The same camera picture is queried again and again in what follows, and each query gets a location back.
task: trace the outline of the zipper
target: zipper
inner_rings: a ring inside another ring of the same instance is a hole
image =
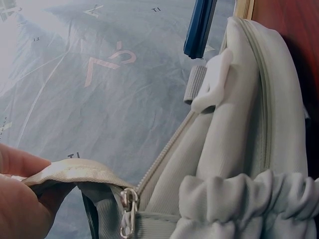
[[[272,95],[271,95],[271,81],[269,74],[266,70],[266,62],[263,57],[263,53],[260,45],[258,44],[257,38],[254,34],[255,26],[244,19],[235,18],[236,22],[239,23],[249,41],[249,44],[255,55],[257,64],[260,70],[260,81],[262,88],[262,160],[263,165],[261,171],[269,169],[271,161],[271,144],[272,144]]]
[[[136,190],[136,192],[137,192],[137,194],[139,196],[142,194],[144,188],[146,187],[147,183],[149,182],[149,180],[151,179],[153,174],[156,172],[157,168],[159,167],[160,163],[163,161],[163,159],[166,156],[167,152],[169,151],[171,146],[174,144],[174,142],[177,140],[179,135],[182,133],[183,129],[185,128],[185,126],[187,125],[187,123],[189,122],[189,120],[192,118],[192,116],[194,114],[195,113],[192,112],[192,111],[190,111],[188,113],[188,115],[186,116],[186,118],[184,119],[182,124],[178,127],[176,132],[173,134],[172,138],[168,141],[168,143],[165,145],[164,149],[160,152],[160,154],[157,157],[157,159],[154,161],[152,166],[149,168],[149,170],[146,172],[144,177],[141,179],[141,181],[139,182],[138,186],[135,188],[135,190]]]
[[[135,231],[135,215],[138,210],[139,197],[134,189],[126,188],[121,192],[121,204],[124,208],[120,235],[123,239],[130,239]]]

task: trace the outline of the finger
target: finger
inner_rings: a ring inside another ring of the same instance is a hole
[[[56,184],[45,190],[38,200],[49,211],[54,219],[64,198],[72,191],[74,187],[74,183]]]
[[[29,177],[51,164],[50,161],[0,144],[0,173]]]

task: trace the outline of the gray fabric bag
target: gray fabric bag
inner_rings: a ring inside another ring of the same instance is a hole
[[[281,36],[229,18],[220,55],[192,70],[185,101],[191,112],[138,186],[86,159],[23,182],[37,194],[76,184],[94,239],[316,238],[319,183]]]

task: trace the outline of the blue object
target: blue object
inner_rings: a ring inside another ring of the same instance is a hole
[[[184,53],[191,59],[204,55],[216,4],[217,0],[196,0],[184,44]]]

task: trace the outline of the zipper pull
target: zipper pull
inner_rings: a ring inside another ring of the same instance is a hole
[[[132,238],[135,230],[135,214],[138,210],[138,195],[132,188],[121,192],[121,204],[124,208],[120,234],[123,239]]]

